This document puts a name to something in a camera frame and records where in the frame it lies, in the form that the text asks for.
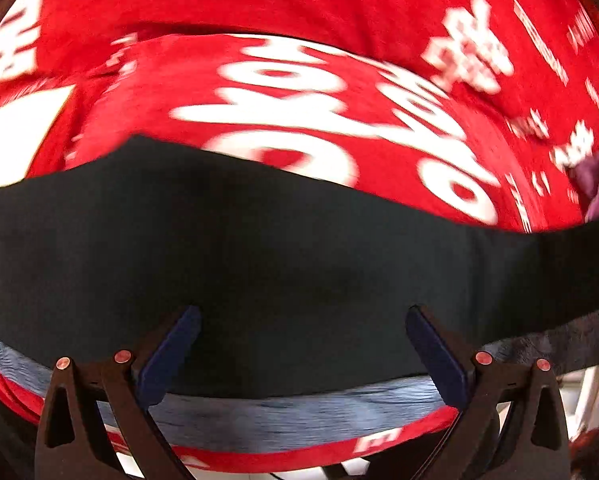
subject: round rivet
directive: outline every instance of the round rivet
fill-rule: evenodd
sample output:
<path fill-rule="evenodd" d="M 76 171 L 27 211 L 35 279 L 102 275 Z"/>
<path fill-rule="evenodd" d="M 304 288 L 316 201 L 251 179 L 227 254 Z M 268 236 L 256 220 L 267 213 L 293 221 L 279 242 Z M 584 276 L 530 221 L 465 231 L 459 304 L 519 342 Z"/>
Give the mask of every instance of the round rivet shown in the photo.
<path fill-rule="evenodd" d="M 58 370 L 66 370 L 66 368 L 68 368 L 69 365 L 70 359 L 68 357 L 58 359 L 58 361 L 55 363 L 55 366 L 57 366 Z"/>
<path fill-rule="evenodd" d="M 550 363 L 545 359 L 538 359 L 537 368 L 539 368 L 543 372 L 548 372 L 550 370 Z"/>
<path fill-rule="evenodd" d="M 480 363 L 481 365 L 489 365 L 493 362 L 493 356 L 488 352 L 477 352 L 475 354 L 475 361 Z"/>
<path fill-rule="evenodd" d="M 115 362 L 123 365 L 131 360 L 132 354 L 128 350 L 120 350 L 115 354 Z"/>

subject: metal pin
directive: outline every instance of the metal pin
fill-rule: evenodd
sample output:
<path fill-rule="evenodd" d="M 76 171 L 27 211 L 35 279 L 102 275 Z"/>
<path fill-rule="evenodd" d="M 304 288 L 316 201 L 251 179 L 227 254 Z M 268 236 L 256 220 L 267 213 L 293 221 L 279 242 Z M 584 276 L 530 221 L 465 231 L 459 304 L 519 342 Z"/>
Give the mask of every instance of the metal pin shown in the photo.
<path fill-rule="evenodd" d="M 124 363 L 129 362 L 131 357 L 133 357 L 133 354 L 128 350 L 120 350 L 115 354 L 115 362 L 123 365 Z"/>
<path fill-rule="evenodd" d="M 61 359 L 58 359 L 55 366 L 57 366 L 58 370 L 66 370 L 66 368 L 70 366 L 70 359 L 68 357 L 62 357 Z"/>
<path fill-rule="evenodd" d="M 477 352 L 475 354 L 475 361 L 481 365 L 487 366 L 493 362 L 493 356 L 488 352 Z"/>
<path fill-rule="evenodd" d="M 550 370 L 550 363 L 545 359 L 538 359 L 537 368 L 539 368 L 543 372 L 548 372 Z"/>

